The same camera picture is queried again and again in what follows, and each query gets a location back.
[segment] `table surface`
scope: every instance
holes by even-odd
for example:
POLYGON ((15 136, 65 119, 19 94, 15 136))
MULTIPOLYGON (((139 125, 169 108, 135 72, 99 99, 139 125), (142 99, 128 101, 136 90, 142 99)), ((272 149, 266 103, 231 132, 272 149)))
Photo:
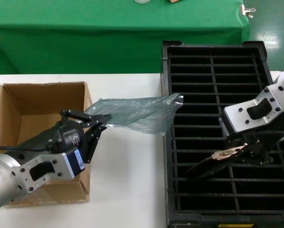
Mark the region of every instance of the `table surface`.
MULTIPOLYGON (((3 83, 85 81, 99 98, 160 96, 159 74, 3 75, 3 83)), ((90 202, 0 209, 6 228, 165 228, 162 136, 108 128, 92 159, 90 202)))

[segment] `floor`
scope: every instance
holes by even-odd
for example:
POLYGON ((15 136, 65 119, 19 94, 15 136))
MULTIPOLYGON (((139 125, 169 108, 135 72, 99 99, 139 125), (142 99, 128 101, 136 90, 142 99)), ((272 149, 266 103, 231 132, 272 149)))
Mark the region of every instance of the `floor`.
POLYGON ((262 40, 268 53, 270 70, 284 70, 284 0, 244 0, 246 8, 255 8, 250 40, 262 40))

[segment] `yellow label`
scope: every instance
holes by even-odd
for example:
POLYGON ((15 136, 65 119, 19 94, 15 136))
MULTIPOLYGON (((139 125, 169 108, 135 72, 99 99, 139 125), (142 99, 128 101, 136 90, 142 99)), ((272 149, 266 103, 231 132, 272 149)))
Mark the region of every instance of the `yellow label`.
POLYGON ((218 227, 243 228, 243 227, 253 227, 253 224, 220 224, 218 227))

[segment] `open cardboard box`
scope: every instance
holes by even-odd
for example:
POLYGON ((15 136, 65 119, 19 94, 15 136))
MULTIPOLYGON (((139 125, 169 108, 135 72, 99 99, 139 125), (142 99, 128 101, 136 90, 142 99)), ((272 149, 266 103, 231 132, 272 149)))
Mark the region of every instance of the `open cardboard box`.
MULTIPOLYGON (((14 146, 51 128, 60 110, 84 111, 92 104, 86 82, 3 84, 0 87, 0 146, 14 146)), ((51 181, 6 207, 88 202, 89 167, 73 180, 51 181)))

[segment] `plastic bag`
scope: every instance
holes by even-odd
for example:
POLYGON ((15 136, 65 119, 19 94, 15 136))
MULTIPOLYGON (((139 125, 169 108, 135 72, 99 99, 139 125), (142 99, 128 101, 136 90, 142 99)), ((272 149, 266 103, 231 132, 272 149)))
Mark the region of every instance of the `plastic bag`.
POLYGON ((125 127, 149 134, 164 134, 176 110, 183 105, 183 96, 138 99, 100 99, 85 110, 89 115, 111 114, 107 127, 125 127))

